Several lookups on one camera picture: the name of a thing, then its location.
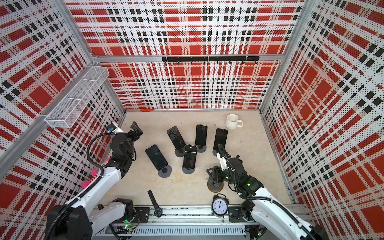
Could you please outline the purple phone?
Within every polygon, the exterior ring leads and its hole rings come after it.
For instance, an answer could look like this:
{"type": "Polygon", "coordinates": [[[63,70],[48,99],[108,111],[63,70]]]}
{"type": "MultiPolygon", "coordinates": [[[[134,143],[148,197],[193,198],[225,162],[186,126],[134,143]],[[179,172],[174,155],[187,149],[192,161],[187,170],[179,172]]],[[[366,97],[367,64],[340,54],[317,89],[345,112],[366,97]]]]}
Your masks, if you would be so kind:
{"type": "Polygon", "coordinates": [[[183,160],[184,168],[194,169],[196,167],[197,152],[198,152],[197,146],[193,146],[193,145],[185,146],[185,153],[184,153],[184,160],[183,160]]]}

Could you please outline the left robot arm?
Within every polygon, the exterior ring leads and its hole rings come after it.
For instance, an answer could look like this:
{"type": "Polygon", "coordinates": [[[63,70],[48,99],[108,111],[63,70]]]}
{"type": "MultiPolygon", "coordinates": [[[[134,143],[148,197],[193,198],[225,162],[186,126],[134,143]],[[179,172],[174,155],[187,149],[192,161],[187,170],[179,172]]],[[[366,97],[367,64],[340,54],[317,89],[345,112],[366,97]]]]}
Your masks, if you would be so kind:
{"type": "Polygon", "coordinates": [[[132,200],[115,199],[97,210],[95,207],[104,195],[129,171],[137,158],[134,142],[143,135],[136,122],[129,132],[124,132],[116,123],[106,127],[107,132],[93,138],[86,151],[87,160],[98,168],[96,178],[79,194],[63,205],[56,205],[48,212],[45,229],[46,240],[90,240],[95,234],[114,221],[131,221],[139,218],[132,200]],[[99,164],[91,158],[91,148],[96,140],[111,136],[112,156],[99,164]]]}

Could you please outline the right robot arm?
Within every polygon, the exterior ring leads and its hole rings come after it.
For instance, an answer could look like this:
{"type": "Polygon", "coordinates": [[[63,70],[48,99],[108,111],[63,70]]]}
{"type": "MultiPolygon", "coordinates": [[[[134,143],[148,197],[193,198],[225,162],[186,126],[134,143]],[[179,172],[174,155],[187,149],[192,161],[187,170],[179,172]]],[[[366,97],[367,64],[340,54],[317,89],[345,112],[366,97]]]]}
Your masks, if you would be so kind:
{"type": "Polygon", "coordinates": [[[220,166],[207,169],[208,186],[212,191],[224,182],[234,186],[233,191],[244,200],[243,218],[266,227],[280,240],[328,240],[326,230],[312,225],[280,203],[256,178],[247,174],[239,156],[217,153],[220,166]]]}

